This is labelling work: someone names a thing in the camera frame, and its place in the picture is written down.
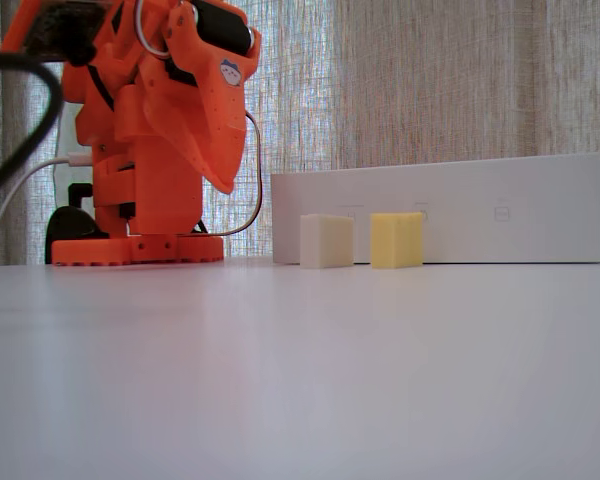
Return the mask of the orange gripper black servo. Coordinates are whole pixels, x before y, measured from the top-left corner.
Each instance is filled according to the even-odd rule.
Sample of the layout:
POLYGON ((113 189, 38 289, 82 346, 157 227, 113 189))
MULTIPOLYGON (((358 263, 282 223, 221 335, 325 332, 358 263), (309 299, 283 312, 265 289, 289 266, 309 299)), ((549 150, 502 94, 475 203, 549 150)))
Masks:
POLYGON ((140 67, 143 112, 154 132, 209 180, 229 194, 246 137, 244 82, 257 69, 261 35, 240 9, 222 1, 171 1, 162 26, 168 58, 140 67), (207 120, 209 157, 194 135, 207 120))

